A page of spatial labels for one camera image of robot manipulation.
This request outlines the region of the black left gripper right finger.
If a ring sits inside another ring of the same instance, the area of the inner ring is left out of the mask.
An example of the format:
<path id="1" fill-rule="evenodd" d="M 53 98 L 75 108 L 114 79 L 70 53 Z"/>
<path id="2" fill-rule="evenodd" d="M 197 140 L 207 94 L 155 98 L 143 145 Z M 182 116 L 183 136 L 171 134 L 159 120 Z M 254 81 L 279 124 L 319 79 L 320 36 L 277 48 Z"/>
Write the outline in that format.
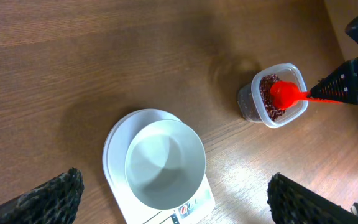
<path id="1" fill-rule="evenodd" d="M 267 195 L 272 220 L 278 224 L 358 224 L 357 215 L 279 172 L 270 179 Z"/>

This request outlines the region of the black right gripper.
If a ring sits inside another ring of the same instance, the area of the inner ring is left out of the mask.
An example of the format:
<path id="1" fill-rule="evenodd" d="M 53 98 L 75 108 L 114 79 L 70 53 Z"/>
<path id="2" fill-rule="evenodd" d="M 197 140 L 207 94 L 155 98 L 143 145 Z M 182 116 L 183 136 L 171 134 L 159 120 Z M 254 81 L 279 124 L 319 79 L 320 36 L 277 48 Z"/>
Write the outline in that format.
<path id="1" fill-rule="evenodd" d="M 340 65 L 310 90 L 310 97 L 358 105 L 358 58 Z"/>

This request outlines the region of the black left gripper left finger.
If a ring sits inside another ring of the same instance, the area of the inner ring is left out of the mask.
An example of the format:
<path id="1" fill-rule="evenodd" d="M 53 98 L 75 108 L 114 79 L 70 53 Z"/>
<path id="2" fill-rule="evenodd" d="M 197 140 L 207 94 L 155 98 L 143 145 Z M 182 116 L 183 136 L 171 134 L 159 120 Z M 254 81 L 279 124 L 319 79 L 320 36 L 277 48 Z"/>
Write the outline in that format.
<path id="1" fill-rule="evenodd" d="M 0 224 L 72 224 L 85 189 L 72 167 L 42 185 L 0 205 Z"/>

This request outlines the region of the red plastic scoop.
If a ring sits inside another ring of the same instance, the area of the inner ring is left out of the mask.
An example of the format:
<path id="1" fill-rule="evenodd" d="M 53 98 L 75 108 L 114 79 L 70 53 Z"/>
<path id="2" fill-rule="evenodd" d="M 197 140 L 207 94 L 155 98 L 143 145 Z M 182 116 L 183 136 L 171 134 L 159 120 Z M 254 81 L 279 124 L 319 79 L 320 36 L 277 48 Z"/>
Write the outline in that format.
<path id="1" fill-rule="evenodd" d="M 339 101 L 312 98 L 309 92 L 300 91 L 292 82 L 279 81 L 270 89 L 273 96 L 273 105 L 286 110 L 296 105 L 299 101 L 314 101 L 318 103 L 339 103 Z"/>

